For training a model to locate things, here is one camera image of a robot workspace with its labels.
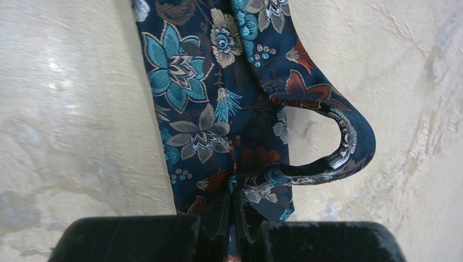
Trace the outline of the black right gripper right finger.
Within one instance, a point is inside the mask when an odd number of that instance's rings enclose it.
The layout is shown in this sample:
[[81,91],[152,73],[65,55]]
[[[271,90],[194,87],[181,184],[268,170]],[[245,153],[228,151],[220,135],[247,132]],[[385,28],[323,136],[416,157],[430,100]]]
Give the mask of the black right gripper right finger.
[[396,238],[376,222],[273,222],[233,194],[241,261],[406,261]]

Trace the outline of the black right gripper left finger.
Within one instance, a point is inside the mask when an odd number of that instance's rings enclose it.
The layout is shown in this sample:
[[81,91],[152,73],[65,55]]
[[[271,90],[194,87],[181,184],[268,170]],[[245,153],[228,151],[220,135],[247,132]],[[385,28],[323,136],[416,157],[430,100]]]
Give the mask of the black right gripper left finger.
[[200,215],[78,219],[49,261],[226,261],[229,205],[223,190]]

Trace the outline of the navy floral tie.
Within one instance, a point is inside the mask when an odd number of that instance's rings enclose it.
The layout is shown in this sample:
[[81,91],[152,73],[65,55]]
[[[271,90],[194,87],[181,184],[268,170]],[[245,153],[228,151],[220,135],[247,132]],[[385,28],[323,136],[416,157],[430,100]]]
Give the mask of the navy floral tie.
[[[305,50],[288,1],[133,1],[147,77],[178,215],[212,212],[229,191],[228,253],[262,221],[295,211],[293,186],[340,180],[376,150],[363,115]],[[289,163],[285,107],[334,120],[338,148],[312,163]]]

